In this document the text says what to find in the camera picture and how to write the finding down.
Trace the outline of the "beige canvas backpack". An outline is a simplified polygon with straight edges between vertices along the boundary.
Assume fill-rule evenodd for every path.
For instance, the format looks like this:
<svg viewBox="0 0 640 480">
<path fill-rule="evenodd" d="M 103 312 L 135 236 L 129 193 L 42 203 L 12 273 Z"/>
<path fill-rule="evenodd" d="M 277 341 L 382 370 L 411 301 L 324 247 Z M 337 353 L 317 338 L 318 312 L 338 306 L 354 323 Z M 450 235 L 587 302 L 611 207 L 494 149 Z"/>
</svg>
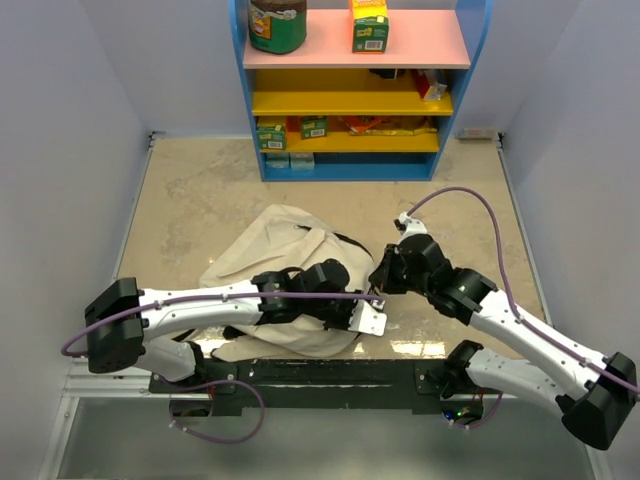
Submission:
<svg viewBox="0 0 640 480">
<path fill-rule="evenodd" d="M 233 284 L 287 267 L 306 270 L 327 259 L 346 267 L 350 276 L 348 291 L 369 288 L 368 277 L 375 262 L 364 246 L 300 208 L 274 204 L 208 267 L 199 286 Z M 216 348 L 214 358 L 235 362 L 299 354 L 325 359 L 345 351 L 357 338 L 354 332 L 326 330 L 319 320 L 305 315 L 288 324 L 240 326 L 238 330 L 241 336 Z"/>
</svg>

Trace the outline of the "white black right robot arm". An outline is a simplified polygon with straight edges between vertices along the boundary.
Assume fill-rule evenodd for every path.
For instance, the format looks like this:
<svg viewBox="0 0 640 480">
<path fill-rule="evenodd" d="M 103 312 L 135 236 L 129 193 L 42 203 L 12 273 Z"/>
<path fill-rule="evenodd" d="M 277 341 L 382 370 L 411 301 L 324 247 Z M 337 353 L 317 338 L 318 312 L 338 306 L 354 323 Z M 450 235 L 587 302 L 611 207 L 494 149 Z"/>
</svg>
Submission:
<svg viewBox="0 0 640 480">
<path fill-rule="evenodd" d="M 456 392 L 478 386 L 534 403 L 601 451 L 611 447 L 637 404 L 633 360 L 581 345 L 520 309 L 481 273 L 453 266 L 428 234 L 387 245 L 369 279 L 386 294 L 416 293 L 441 315 L 519 354 L 513 360 L 471 341 L 461 343 L 446 359 L 445 379 Z"/>
</svg>

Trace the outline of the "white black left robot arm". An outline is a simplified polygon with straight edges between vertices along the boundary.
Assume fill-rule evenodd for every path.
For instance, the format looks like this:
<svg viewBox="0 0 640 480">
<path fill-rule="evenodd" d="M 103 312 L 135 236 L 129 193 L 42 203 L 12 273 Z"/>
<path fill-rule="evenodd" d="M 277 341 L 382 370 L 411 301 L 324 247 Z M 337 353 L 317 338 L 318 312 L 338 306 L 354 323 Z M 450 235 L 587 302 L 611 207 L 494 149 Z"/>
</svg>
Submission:
<svg viewBox="0 0 640 480">
<path fill-rule="evenodd" d="M 289 324 L 303 317 L 328 329 L 348 330 L 364 301 L 348 291 L 349 274 L 336 259 L 306 270 L 287 267 L 222 287 L 170 292 L 141 289 L 133 277 L 112 283 L 85 309 L 88 369 L 116 373 L 145 369 L 185 392 L 207 380 L 201 349 L 180 342 L 180 331 L 209 327 Z"/>
</svg>

